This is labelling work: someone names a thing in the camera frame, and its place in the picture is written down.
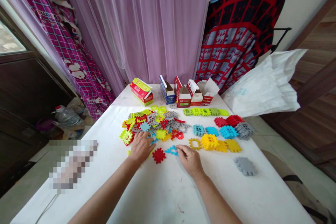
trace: sheer curtain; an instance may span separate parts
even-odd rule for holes
[[[158,83],[162,74],[170,83],[176,75],[186,83],[194,77],[208,0],[71,2],[82,36],[110,85],[118,72],[114,63],[127,81],[138,77]]]

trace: cardboard box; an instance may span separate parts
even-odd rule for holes
[[[163,79],[162,75],[160,75],[160,89],[167,105],[175,102],[175,92],[171,85]]]
[[[130,84],[131,91],[138,100],[146,107],[154,102],[154,96],[151,91],[151,86],[143,82],[139,78],[135,78]]]
[[[200,81],[198,87],[203,95],[202,105],[209,106],[214,96],[218,93],[219,87],[211,78],[207,81]]]
[[[190,79],[187,84],[187,89],[191,95],[190,106],[201,106],[203,95],[196,82]]]
[[[188,89],[181,84],[180,79],[177,76],[174,80],[174,92],[178,108],[190,107],[191,95]]]

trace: patterned fabric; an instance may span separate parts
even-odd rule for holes
[[[195,80],[211,77],[219,94],[270,50],[285,0],[218,0],[209,4]]]
[[[71,73],[90,114],[97,120],[115,98],[81,38],[69,0],[27,2]]]

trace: forearm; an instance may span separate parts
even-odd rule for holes
[[[127,158],[82,206],[69,224],[106,223],[140,164]]]
[[[195,180],[195,183],[212,224],[241,223],[207,175]]]

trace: black and red fabric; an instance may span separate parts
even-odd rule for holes
[[[209,3],[195,80],[211,77],[222,94],[270,50],[285,0]]]

